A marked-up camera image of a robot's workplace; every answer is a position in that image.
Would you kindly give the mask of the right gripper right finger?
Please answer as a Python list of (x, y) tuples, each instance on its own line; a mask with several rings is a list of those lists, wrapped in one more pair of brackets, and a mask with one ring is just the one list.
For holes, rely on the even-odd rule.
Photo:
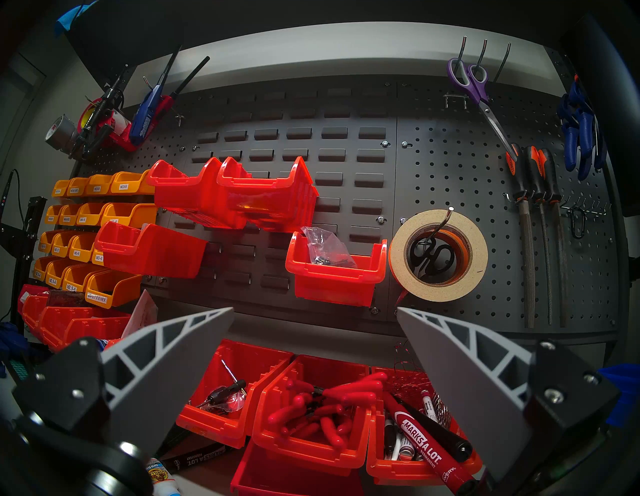
[(532, 351), (491, 329), (407, 307), (397, 320), (482, 459), (478, 490), (579, 490), (620, 390), (551, 338)]

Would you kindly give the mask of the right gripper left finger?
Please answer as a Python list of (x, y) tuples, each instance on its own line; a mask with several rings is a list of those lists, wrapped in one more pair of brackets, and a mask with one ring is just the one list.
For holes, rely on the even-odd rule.
[(28, 440), (62, 435), (155, 453), (233, 322), (226, 307), (146, 326), (103, 351), (79, 338), (13, 390), (16, 428)]

